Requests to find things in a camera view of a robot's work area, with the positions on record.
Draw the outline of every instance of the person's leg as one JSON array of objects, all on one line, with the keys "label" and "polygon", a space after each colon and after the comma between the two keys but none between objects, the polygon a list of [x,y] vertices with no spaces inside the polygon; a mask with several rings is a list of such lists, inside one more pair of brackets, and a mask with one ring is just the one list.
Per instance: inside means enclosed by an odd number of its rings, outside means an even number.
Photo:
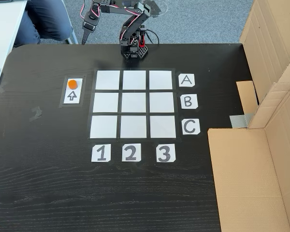
[{"label": "person's leg", "polygon": [[27,4],[41,38],[63,41],[70,37],[72,28],[61,0],[30,0]]},{"label": "person's leg", "polygon": [[25,44],[39,44],[40,35],[34,27],[28,12],[25,11],[20,21],[19,29],[15,38],[14,47],[19,47]]}]

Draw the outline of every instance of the cardboard box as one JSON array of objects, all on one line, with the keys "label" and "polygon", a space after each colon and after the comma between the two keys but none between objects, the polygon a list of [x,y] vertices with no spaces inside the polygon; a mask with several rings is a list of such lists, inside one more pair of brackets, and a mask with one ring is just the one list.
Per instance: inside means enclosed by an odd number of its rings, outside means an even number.
[{"label": "cardboard box", "polygon": [[260,104],[238,83],[248,129],[208,131],[221,230],[290,232],[290,0],[255,0],[240,41]]}]

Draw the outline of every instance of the black table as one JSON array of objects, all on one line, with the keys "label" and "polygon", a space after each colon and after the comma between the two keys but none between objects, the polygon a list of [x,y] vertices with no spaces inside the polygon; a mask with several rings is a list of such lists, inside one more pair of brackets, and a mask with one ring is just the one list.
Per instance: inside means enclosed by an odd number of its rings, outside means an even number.
[{"label": "black table", "polygon": [[[251,80],[243,46],[148,47],[142,62],[126,62],[118,45],[27,45],[8,56],[0,80],[0,232],[220,231],[207,130],[230,128],[229,116],[243,114],[235,83]],[[91,162],[96,70],[132,68],[195,74],[189,92],[199,107],[179,107],[178,115],[199,118],[201,133],[176,140],[174,163],[157,163],[152,143],[142,145],[141,162],[121,162],[121,142],[112,143],[110,162]],[[86,76],[82,107],[60,108],[73,75]]]}]

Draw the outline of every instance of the up arrow card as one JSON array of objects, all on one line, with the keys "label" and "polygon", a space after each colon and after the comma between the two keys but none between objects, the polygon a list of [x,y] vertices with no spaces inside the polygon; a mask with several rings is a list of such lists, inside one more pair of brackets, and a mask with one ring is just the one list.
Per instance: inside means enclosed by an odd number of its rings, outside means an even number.
[{"label": "up arrow card", "polygon": [[77,95],[72,91],[72,93],[68,95],[68,98],[70,98],[70,101],[73,101],[74,98],[77,98]]},{"label": "up arrow card", "polygon": [[71,78],[67,81],[63,104],[79,104],[82,93],[83,78]]}]

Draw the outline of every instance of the white desk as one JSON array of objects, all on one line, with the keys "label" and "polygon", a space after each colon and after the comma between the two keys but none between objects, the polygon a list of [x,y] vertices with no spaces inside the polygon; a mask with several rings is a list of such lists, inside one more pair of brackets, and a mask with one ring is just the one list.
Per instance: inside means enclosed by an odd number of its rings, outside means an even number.
[{"label": "white desk", "polygon": [[13,48],[26,3],[26,0],[0,3],[0,75],[5,60]]}]

